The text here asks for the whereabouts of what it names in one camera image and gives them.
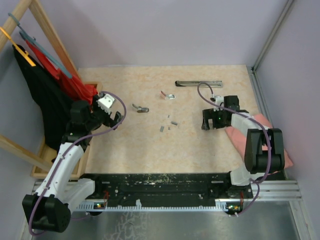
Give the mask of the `large black chrome stapler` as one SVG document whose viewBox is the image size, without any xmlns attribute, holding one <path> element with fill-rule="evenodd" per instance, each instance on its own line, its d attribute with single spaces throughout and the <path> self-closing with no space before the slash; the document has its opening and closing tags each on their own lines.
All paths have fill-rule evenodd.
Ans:
<svg viewBox="0 0 320 240">
<path fill-rule="evenodd" d="M 223 82 L 218 81 L 180 81 L 177 80 L 174 82 L 176 87 L 196 87 L 201 86 L 210 86 L 212 88 L 222 88 L 224 86 Z"/>
</svg>

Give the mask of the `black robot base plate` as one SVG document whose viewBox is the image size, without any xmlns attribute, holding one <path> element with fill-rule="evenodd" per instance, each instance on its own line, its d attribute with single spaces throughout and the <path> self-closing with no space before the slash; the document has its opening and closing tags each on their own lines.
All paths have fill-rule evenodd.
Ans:
<svg viewBox="0 0 320 240">
<path fill-rule="evenodd" d="M 108 207 L 214 207 L 217 199 L 250 199 L 250 185 L 232 185 L 229 173 L 85 173 L 95 190 L 90 200 Z"/>
</svg>

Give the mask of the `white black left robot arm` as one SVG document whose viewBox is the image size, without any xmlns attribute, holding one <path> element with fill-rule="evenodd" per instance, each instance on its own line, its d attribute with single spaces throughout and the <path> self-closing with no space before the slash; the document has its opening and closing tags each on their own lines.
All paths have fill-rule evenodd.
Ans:
<svg viewBox="0 0 320 240">
<path fill-rule="evenodd" d="M 115 113 L 111 118 L 111 108 L 115 101 L 122 99 L 115 94 L 102 91 L 93 97 L 93 105 L 85 100 L 75 101 L 70 109 L 70 121 L 62 137 L 57 157 L 46 178 L 34 194 L 27 194 L 22 207 L 28 223 L 28 231 L 34 236 L 45 232 L 62 233 L 68 227 L 72 213 L 88 196 L 101 197 L 104 186 L 90 178 L 82 178 L 66 190 L 76 164 L 83 157 L 96 136 L 95 130 L 102 125 L 108 127 L 106 134 L 115 130 L 126 114 Z"/>
</svg>

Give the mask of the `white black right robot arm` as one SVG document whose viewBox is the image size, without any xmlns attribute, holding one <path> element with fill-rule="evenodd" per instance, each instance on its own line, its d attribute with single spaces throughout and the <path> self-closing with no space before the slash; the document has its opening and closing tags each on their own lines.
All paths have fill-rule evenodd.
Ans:
<svg viewBox="0 0 320 240">
<path fill-rule="evenodd" d="M 223 185 L 223 192 L 235 198 L 241 186 L 285 168 L 285 150 L 282 131 L 258 122 L 246 110 L 241 110 L 236 95 L 212 94 L 213 108 L 202 111 L 201 129 L 235 130 L 241 137 L 244 163 L 230 172 L 230 181 Z"/>
</svg>

